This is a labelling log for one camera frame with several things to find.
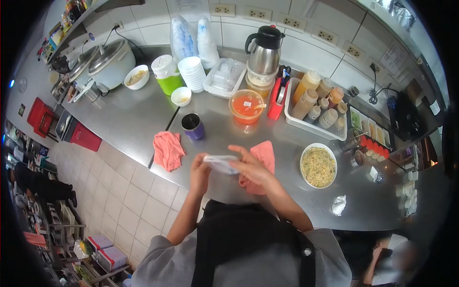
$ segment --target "white tile floor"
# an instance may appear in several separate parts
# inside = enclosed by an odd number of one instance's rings
[[[85,236],[104,234],[126,253],[133,268],[152,237],[167,235],[188,194],[105,141],[98,152],[59,142],[48,156],[59,180],[77,193]]]

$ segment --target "bowl of noodles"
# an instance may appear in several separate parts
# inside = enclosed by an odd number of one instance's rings
[[[313,143],[307,146],[300,159],[303,179],[314,188],[329,187],[336,178],[336,157],[326,145]]]
[[[131,90],[138,90],[146,85],[150,79],[147,65],[140,65],[132,69],[124,79],[124,85]]]

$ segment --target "black device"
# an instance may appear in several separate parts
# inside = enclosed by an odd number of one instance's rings
[[[415,140],[424,133],[425,125],[418,110],[404,92],[387,100],[392,131],[403,141]]]

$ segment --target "purple tumbler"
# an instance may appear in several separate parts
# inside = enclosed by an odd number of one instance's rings
[[[204,135],[204,125],[195,113],[189,113],[182,119],[185,134],[192,140],[198,140]]]

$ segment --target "rice cooker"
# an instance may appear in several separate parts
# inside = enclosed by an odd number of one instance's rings
[[[90,79],[88,75],[89,71],[89,64],[97,56],[99,52],[99,46],[94,46],[85,53],[81,57],[78,58],[78,62],[73,66],[72,70],[68,74],[70,77],[70,82],[75,82],[76,86],[81,88],[82,85],[86,84]]]
[[[89,64],[88,75],[103,93],[107,93],[122,84],[134,67],[135,57],[128,41],[119,39],[100,48]]]

